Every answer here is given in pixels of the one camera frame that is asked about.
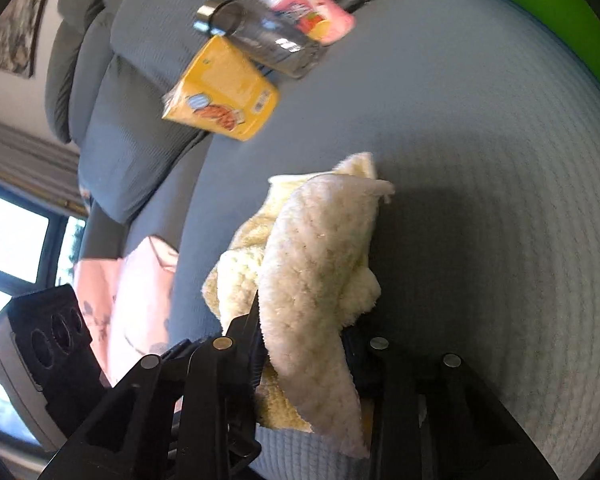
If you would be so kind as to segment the yellow white fluffy towel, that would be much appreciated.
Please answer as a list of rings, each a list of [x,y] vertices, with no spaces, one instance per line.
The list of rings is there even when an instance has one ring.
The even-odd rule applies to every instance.
[[[375,307],[368,253],[378,206],[393,185],[369,152],[332,170],[279,174],[202,285],[223,328],[259,307],[268,352],[256,398],[268,429],[314,432],[347,456],[367,456],[360,397],[340,339]]]

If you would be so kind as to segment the pink floral garment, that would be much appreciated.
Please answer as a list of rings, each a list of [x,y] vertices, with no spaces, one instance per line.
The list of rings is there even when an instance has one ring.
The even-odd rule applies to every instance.
[[[87,258],[76,265],[73,288],[110,384],[143,356],[168,350],[177,265],[178,251],[156,236],[145,237],[124,258]]]

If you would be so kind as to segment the black framed window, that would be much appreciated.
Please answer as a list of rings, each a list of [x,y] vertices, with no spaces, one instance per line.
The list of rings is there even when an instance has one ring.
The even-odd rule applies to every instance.
[[[76,217],[55,214],[0,185],[0,311],[14,297],[68,283],[84,226]],[[0,443],[18,452],[43,454],[1,385]]]

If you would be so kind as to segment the striped grey curtain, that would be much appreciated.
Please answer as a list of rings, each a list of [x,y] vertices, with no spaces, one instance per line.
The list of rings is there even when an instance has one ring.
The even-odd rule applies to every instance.
[[[0,124],[0,185],[62,214],[86,218],[79,155]]]

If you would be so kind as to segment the grey fabric sofa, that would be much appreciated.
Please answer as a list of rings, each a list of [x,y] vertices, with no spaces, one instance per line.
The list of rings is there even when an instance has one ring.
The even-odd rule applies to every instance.
[[[82,254],[155,235],[180,254],[164,310],[84,301],[111,378],[144,353],[215,333],[204,279],[276,174],[369,152],[396,188],[370,265],[375,326],[420,354],[455,351],[563,479],[600,472],[600,85],[506,0],[338,0],[355,29],[251,141],[162,119],[204,40],[204,0],[59,0],[45,105],[80,150]]]

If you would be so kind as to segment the framed landscape painting near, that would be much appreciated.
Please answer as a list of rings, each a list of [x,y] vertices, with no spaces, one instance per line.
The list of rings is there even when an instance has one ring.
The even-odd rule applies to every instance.
[[[29,79],[34,74],[47,0],[10,0],[0,15],[0,71]]]

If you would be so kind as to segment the yellow paper food cup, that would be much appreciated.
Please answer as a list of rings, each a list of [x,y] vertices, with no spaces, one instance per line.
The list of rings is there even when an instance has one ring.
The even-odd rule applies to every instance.
[[[162,100],[164,120],[245,142],[271,117],[278,92],[242,51],[214,36]]]

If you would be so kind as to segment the clear bottle steel cap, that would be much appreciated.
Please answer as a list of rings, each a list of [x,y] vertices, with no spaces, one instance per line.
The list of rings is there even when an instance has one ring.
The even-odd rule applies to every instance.
[[[207,0],[196,11],[194,29],[220,36],[248,55],[294,79],[306,76],[326,48],[260,4]]]

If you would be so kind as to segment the pink gum jar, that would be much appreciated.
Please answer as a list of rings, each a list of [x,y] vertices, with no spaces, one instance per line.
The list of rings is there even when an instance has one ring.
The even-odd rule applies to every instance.
[[[258,0],[302,34],[329,46],[355,28],[355,18],[334,0]]]

